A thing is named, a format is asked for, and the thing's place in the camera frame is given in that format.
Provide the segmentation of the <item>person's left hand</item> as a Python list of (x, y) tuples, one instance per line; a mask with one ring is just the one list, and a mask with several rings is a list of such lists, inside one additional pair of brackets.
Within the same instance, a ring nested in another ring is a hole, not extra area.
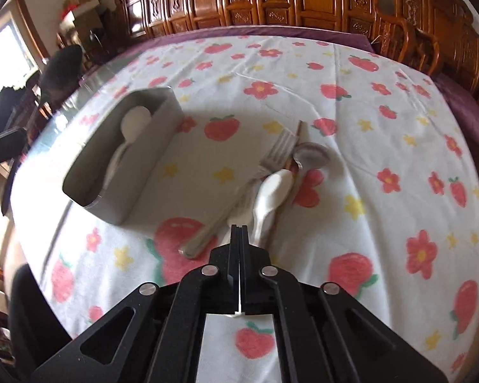
[(20, 378), (29, 381), (72, 337), (44, 298), (29, 265), (14, 275), (8, 308), (15, 366)]

